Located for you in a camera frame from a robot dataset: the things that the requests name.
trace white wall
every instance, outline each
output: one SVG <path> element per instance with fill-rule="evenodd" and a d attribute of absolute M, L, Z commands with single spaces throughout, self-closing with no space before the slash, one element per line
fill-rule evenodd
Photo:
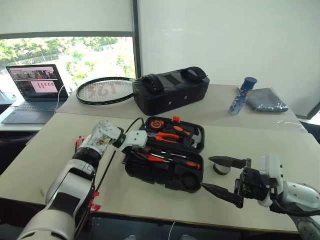
<path fill-rule="evenodd" d="M 132 31 L 131 0 L 3 0 L 0 34 Z"/>
<path fill-rule="evenodd" d="M 320 101 L 319 0 L 139 0 L 142 72 L 201 67 L 212 84 L 273 87 L 300 115 Z"/>

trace bag handle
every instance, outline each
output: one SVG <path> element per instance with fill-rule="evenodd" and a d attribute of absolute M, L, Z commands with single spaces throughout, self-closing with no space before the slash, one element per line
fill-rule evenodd
<path fill-rule="evenodd" d="M 164 89 L 161 81 L 154 74 L 144 75 L 141 78 L 143 84 L 149 89 L 152 93 L 159 93 Z"/>
<path fill-rule="evenodd" d="M 189 70 L 193 70 L 196 75 L 189 72 Z M 183 69 L 180 73 L 183 77 L 193 82 L 199 82 L 207 76 L 206 73 L 200 67 L 197 67 L 197 66 L 187 67 Z"/>

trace laptop keyboard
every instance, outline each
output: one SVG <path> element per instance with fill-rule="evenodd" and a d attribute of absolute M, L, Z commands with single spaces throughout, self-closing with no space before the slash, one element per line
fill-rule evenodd
<path fill-rule="evenodd" d="M 58 109 L 64 104 L 63 101 L 60 101 L 58 107 L 56 108 L 57 102 L 56 101 L 29 101 L 23 102 L 20 106 L 18 106 L 15 110 L 16 111 L 37 111 L 37 112 L 44 112 L 44 111 L 54 111 L 55 108 Z"/>

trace window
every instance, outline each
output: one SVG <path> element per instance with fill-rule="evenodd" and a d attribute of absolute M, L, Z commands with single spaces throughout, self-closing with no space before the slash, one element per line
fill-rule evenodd
<path fill-rule="evenodd" d="M 132 37 L 64 36 L 0 39 L 0 90 L 14 92 L 6 66 L 55 64 L 71 90 L 101 77 L 136 78 Z"/>

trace plastic wrap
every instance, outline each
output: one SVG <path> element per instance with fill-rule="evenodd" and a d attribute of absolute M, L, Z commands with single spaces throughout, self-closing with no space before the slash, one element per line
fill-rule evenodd
<path fill-rule="evenodd" d="M 246 102 L 255 112 L 286 112 L 289 109 L 268 87 L 252 90 Z"/>

